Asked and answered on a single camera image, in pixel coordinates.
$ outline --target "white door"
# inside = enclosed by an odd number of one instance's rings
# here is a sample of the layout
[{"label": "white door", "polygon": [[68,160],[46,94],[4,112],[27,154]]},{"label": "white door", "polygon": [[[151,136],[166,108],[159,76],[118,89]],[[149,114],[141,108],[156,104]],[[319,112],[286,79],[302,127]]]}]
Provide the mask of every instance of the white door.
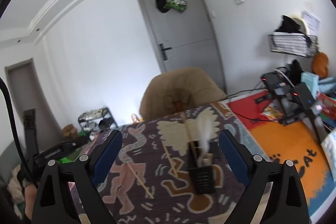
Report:
[{"label": "white door", "polygon": [[185,1],[184,12],[171,9],[162,13],[156,8],[156,0],[142,0],[165,69],[199,67],[225,89],[221,59],[204,1]]}]

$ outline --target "wire basket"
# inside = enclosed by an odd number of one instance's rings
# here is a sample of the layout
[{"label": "wire basket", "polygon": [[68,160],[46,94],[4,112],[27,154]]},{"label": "wire basket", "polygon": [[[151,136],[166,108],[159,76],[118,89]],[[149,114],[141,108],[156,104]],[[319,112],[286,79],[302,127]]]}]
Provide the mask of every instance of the wire basket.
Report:
[{"label": "wire basket", "polygon": [[291,54],[303,57],[313,57],[319,50],[319,44],[316,36],[306,36],[301,33],[295,34],[270,34],[268,36],[269,50],[283,54]]}]

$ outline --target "orange rug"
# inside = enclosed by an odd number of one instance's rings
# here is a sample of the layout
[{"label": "orange rug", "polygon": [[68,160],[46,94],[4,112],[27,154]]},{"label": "orange rug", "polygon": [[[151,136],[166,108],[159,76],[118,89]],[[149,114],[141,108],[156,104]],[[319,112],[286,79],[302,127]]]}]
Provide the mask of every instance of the orange rug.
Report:
[{"label": "orange rug", "polygon": [[[259,105],[254,102],[254,99],[265,93],[251,95],[227,105],[233,112],[245,117],[268,120],[260,113],[270,102]],[[239,115],[237,117],[251,132],[270,160],[280,163],[285,160],[294,162],[312,215],[336,187],[324,152],[316,142],[315,136],[303,122],[295,122],[285,127],[278,122],[256,122]]]}]

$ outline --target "beige cushion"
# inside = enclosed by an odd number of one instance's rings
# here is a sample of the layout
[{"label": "beige cushion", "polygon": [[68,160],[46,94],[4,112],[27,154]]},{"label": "beige cushion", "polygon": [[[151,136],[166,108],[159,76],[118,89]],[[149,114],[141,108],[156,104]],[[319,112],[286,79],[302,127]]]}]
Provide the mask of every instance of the beige cushion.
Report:
[{"label": "beige cushion", "polygon": [[174,113],[174,102],[181,101],[189,109],[225,96],[202,69],[184,68],[154,77],[142,97],[139,113],[150,121]]}]

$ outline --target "door handle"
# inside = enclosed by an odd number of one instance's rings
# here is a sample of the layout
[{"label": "door handle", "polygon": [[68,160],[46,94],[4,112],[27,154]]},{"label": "door handle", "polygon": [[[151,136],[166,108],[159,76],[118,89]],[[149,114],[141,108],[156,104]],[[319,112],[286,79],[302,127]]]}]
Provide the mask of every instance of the door handle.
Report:
[{"label": "door handle", "polygon": [[162,52],[162,55],[163,55],[163,59],[164,59],[165,61],[168,60],[167,55],[166,55],[166,51],[167,51],[167,50],[171,50],[172,47],[165,48],[165,47],[163,46],[163,44],[159,44],[159,46],[160,46],[160,49],[161,49],[161,52]]}]

